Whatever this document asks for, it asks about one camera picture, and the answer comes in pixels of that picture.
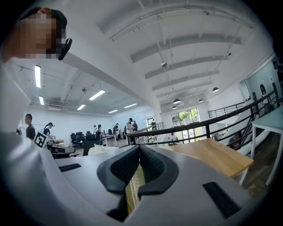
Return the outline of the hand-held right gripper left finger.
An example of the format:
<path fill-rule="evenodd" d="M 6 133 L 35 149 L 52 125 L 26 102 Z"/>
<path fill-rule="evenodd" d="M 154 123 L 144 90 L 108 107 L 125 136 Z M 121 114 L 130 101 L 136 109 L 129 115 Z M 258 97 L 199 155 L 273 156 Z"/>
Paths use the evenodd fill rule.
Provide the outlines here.
<path fill-rule="evenodd" d="M 105 189 L 119 195 L 118 206 L 107 215 L 123 222 L 128 217 L 126 187 L 140 165 L 140 148 L 133 146 L 128 150 L 104 161 L 97 169 L 97 176 Z"/>

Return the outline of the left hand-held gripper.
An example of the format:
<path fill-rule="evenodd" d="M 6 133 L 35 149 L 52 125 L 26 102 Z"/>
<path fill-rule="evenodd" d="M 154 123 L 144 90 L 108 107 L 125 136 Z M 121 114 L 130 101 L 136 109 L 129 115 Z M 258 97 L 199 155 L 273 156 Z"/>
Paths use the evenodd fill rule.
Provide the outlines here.
<path fill-rule="evenodd" d="M 59 147 L 54 145 L 50 139 L 41 132 L 38 132 L 33 139 L 33 142 L 40 148 L 47 149 L 54 159 L 76 157 L 76 150 L 73 147 Z"/>

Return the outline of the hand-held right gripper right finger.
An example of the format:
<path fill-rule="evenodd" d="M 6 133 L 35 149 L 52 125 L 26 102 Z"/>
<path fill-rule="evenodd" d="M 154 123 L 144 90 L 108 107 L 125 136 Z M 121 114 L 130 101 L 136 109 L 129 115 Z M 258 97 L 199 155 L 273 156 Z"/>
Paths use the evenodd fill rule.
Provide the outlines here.
<path fill-rule="evenodd" d="M 138 189 L 138 196 L 164 193 L 178 178 L 178 165 L 172 159 L 145 145 L 139 148 L 140 166 L 143 170 L 145 184 Z"/>

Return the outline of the pale yellow clothes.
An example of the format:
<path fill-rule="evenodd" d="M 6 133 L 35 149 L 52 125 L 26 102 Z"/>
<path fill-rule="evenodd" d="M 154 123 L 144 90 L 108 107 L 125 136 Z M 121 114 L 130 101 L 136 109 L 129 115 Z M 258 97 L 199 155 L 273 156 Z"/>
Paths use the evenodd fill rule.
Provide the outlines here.
<path fill-rule="evenodd" d="M 89 149 L 88 155 L 96 155 L 99 153 L 113 151 L 115 149 L 117 149 L 117 147 L 95 145 Z M 140 199 L 138 197 L 138 189 L 143 185 L 145 185 L 145 178 L 142 167 L 139 165 L 133 177 L 131 178 L 131 181 L 126 187 L 126 203 L 128 214 L 130 214 L 139 204 Z"/>

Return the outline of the black chair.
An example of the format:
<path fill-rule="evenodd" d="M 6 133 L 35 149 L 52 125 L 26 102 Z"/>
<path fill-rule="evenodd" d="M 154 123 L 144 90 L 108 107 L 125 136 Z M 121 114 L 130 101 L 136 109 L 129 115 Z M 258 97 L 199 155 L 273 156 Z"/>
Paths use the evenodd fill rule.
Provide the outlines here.
<path fill-rule="evenodd" d="M 85 140 L 84 141 L 84 151 L 83 151 L 83 156 L 87 156 L 89 149 L 94 147 L 95 145 L 99 145 L 100 140 L 96 139 L 96 140 Z"/>

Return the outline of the group of black office chairs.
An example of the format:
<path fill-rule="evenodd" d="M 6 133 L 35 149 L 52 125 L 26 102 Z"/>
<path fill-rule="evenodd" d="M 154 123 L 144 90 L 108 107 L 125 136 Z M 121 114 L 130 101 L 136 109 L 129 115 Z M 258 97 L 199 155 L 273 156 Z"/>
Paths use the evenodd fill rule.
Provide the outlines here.
<path fill-rule="evenodd" d="M 86 134 L 83 132 L 76 132 L 70 135 L 71 142 L 73 145 L 84 145 L 87 142 L 91 142 L 97 145 L 107 145 L 107 140 L 114 138 L 114 135 L 106 135 L 104 137 L 96 137 L 96 134 L 92 134 L 90 131 L 87 131 Z"/>

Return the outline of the person's white shirt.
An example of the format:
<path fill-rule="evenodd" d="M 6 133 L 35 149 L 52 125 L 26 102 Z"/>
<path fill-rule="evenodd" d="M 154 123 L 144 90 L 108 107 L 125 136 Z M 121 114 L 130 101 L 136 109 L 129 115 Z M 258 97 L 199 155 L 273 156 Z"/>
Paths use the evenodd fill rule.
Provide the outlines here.
<path fill-rule="evenodd" d="M 15 132 L 31 102 L 13 75 L 13 69 L 0 60 L 0 132 Z"/>

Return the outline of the wooden table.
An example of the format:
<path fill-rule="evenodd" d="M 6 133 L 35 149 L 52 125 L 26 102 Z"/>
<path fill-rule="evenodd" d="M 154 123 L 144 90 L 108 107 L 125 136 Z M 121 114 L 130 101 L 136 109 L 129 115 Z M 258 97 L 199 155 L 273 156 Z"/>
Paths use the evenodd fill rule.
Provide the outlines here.
<path fill-rule="evenodd" d="M 253 159 L 212 139 L 173 145 L 171 149 L 174 152 L 197 158 L 231 178 L 243 173 L 254 162 Z"/>

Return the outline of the large glass window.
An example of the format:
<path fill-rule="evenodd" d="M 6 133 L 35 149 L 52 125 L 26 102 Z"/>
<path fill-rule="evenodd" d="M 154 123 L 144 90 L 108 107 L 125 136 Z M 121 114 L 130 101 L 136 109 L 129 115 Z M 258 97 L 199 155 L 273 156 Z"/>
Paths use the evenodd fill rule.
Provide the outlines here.
<path fill-rule="evenodd" d="M 173 127 L 200 122 L 197 108 L 171 114 Z"/>

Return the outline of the black metal railing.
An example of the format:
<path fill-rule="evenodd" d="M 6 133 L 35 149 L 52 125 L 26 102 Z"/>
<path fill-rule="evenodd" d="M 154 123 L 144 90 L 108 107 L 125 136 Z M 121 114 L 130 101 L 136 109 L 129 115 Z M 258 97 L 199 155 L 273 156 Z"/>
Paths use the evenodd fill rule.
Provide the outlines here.
<path fill-rule="evenodd" d="M 226 112 L 225 108 L 223 108 L 223 115 L 220 115 L 219 117 L 214 117 L 209 120 L 203 121 L 203 122 L 194 122 L 189 125 L 183 125 L 176 128 L 169 128 L 169 129 L 161 129 L 159 125 L 155 125 L 157 127 L 157 130 L 152 131 L 146 131 L 146 132 L 133 132 L 131 134 L 126 135 L 126 139 L 129 145 L 131 144 L 148 144 L 148 145 L 158 145 L 158 144 L 179 144 L 184 143 L 185 141 L 190 142 L 191 140 L 197 140 L 197 139 L 207 139 L 207 138 L 215 138 L 216 141 L 223 141 L 230 137 L 237 136 L 237 139 L 233 142 L 230 142 L 227 144 L 227 146 L 235 146 L 236 143 L 239 145 L 236 147 L 236 150 L 239 150 L 242 146 L 245 146 L 246 144 L 250 143 L 252 140 L 248 139 L 247 137 L 252 134 L 252 122 L 256 119 L 259 119 L 268 112 L 265 112 L 263 114 L 260 114 L 260 111 L 264 109 L 264 107 L 259 107 L 259 103 L 267 100 L 268 104 L 273 108 L 276 109 L 279 107 L 279 103 L 283 101 L 283 99 L 280 99 L 278 96 L 278 91 L 276 88 L 275 83 L 272 83 L 272 92 L 267 94 L 265 97 L 262 97 L 261 99 L 256 98 L 256 94 L 253 93 L 253 102 L 248 104 L 247 106 L 243 106 L 241 108 L 236 108 L 236 110 L 231 112 Z M 244 117 L 240 120 L 234 122 L 231 125 L 225 126 L 218 130 L 211 130 L 211 125 L 218 123 L 220 121 L 232 118 L 234 116 L 241 116 Z M 181 139 L 175 138 L 175 139 L 167 139 L 165 141 L 157 141 L 157 137 L 160 135 L 164 135 L 166 132 L 169 132 L 170 134 L 175 134 L 177 132 L 180 132 L 181 129 L 186 130 L 196 130 L 198 128 L 205 127 L 205 133 L 201 135 L 193 135 L 188 136 L 187 138 L 183 137 Z"/>

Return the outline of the row of ceiling tube lights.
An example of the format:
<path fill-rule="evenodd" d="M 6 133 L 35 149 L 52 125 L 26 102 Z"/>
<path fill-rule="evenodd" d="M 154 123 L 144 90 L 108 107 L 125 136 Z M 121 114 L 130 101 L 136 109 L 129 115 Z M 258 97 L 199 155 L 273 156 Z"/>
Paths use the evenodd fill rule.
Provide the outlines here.
<path fill-rule="evenodd" d="M 34 67 L 35 96 L 53 111 L 113 115 L 138 104 L 122 90 L 77 68 Z"/>

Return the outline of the white table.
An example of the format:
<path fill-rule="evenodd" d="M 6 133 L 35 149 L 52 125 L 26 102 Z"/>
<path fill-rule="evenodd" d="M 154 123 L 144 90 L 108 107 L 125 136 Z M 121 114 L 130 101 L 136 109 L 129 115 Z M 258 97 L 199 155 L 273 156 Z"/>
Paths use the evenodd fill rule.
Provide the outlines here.
<path fill-rule="evenodd" d="M 252 122 L 252 148 L 251 158 L 254 157 L 255 146 L 256 146 L 256 128 L 267 130 L 268 132 L 274 132 L 280 134 L 278 153 L 271 170 L 271 173 L 266 181 L 266 186 L 269 186 L 273 181 L 273 177 L 277 171 L 281 155 L 283 153 L 283 106 L 278 107 L 269 114 L 262 116 L 261 118 Z"/>

